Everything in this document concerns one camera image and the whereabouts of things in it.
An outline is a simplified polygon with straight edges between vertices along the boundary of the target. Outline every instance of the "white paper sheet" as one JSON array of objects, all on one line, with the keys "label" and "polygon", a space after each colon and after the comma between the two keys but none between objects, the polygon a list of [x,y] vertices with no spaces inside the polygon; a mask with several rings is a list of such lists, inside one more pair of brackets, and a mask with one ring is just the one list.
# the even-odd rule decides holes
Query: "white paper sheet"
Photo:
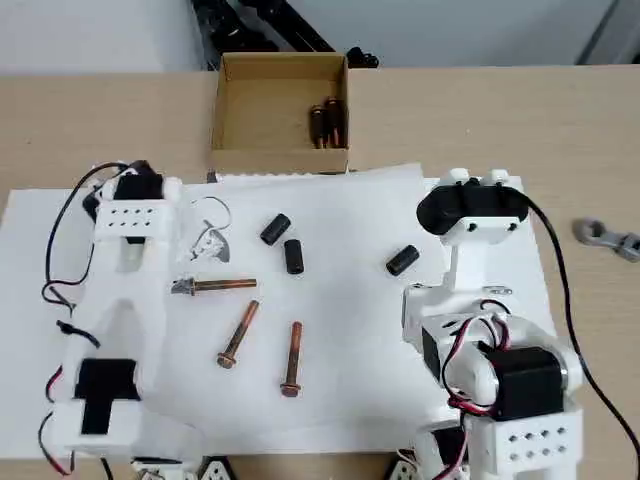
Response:
[{"label": "white paper sheet", "polygon": [[[418,166],[286,182],[238,182],[190,186],[190,199],[216,196],[232,213],[220,231],[230,262],[176,265],[176,273],[209,278],[255,277],[259,288],[172,297],[169,335],[157,395],[147,399],[197,425],[218,454],[390,450],[406,446],[415,429],[443,414],[445,395],[413,347],[402,342],[402,290],[410,283],[440,282],[445,251],[415,218],[415,208],[435,180],[423,180]],[[68,192],[12,192],[0,230],[0,336],[6,394],[0,397],[0,457],[39,456],[35,432],[47,411],[44,383],[60,362],[66,339],[55,320],[65,312],[39,297],[44,251],[53,219]],[[292,227],[273,247],[259,232],[279,212]],[[203,218],[220,220],[216,202],[199,202],[185,215],[190,238]],[[303,244],[305,273],[284,267],[282,242]],[[54,249],[61,278],[81,275],[91,239],[91,222],[72,209]],[[407,244],[420,260],[399,278],[385,261]],[[514,233],[491,256],[492,284],[513,286],[529,318],[549,331],[544,279],[530,225]],[[247,303],[258,314],[230,371],[215,364]],[[283,398],[290,325],[304,324],[300,397]],[[115,350],[135,356],[136,339],[113,345],[118,322],[101,339],[101,356]]]}]

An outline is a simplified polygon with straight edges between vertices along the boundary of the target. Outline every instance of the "wrench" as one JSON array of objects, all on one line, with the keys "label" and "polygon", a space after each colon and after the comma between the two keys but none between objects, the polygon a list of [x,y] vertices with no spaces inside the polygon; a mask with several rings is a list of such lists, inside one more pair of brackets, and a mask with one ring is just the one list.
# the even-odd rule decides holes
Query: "wrench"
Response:
[{"label": "wrench", "polygon": [[635,233],[615,233],[600,220],[581,218],[573,222],[573,234],[580,243],[609,247],[625,260],[640,261],[640,236]]}]

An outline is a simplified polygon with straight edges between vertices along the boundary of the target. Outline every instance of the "black cylinder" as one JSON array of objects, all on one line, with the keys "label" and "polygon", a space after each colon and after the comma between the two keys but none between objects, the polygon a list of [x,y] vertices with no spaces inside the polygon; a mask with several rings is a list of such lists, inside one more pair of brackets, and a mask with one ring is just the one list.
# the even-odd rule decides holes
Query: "black cylinder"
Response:
[{"label": "black cylinder", "polygon": [[291,275],[299,275],[304,272],[300,240],[287,240],[284,242],[284,258],[287,262],[287,272]]},{"label": "black cylinder", "polygon": [[291,220],[289,220],[286,215],[279,213],[276,218],[267,225],[267,228],[262,231],[260,238],[267,245],[273,245],[276,243],[276,240],[278,240],[282,234],[287,231],[289,225],[291,225]]},{"label": "black cylinder", "polygon": [[400,253],[387,262],[387,270],[391,275],[397,277],[418,258],[420,258],[418,249],[413,245],[407,245]]}]

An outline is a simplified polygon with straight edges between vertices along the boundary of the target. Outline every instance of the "screw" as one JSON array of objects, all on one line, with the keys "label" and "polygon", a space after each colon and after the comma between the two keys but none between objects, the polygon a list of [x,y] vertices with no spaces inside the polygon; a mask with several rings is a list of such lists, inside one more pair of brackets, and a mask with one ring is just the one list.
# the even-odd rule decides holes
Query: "screw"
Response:
[{"label": "screw", "polygon": [[188,293],[193,296],[196,292],[208,290],[228,290],[231,288],[252,288],[258,285],[255,278],[243,278],[240,280],[206,280],[196,281],[193,277],[178,280],[173,284],[171,293]]},{"label": "screw", "polygon": [[251,325],[251,320],[253,320],[256,310],[258,310],[258,305],[260,305],[260,303],[256,300],[251,300],[251,303],[249,303],[249,306],[247,307],[247,311],[244,312],[238,328],[236,328],[233,337],[231,337],[229,345],[227,345],[227,349],[218,354],[218,365],[222,368],[229,369],[236,364],[236,352],[238,351],[240,342],[242,342],[242,339],[244,338],[244,334],[247,333],[247,329],[249,328],[249,325]]},{"label": "screw", "polygon": [[301,387],[296,383],[298,377],[298,357],[300,356],[300,338],[302,324],[293,322],[291,326],[291,345],[289,346],[289,362],[287,364],[287,379],[280,385],[280,391],[285,397],[297,397]]}]

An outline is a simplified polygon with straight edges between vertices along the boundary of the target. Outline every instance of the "cardboard box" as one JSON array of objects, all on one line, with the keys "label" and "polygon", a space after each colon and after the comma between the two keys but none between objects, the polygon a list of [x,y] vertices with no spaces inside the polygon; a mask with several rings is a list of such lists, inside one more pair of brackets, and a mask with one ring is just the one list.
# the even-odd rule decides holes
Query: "cardboard box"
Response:
[{"label": "cardboard box", "polygon": [[[339,53],[225,54],[213,129],[215,171],[344,172],[348,147],[315,149],[309,110],[329,96],[346,107],[347,75]],[[348,116],[345,124],[348,146]]]}]

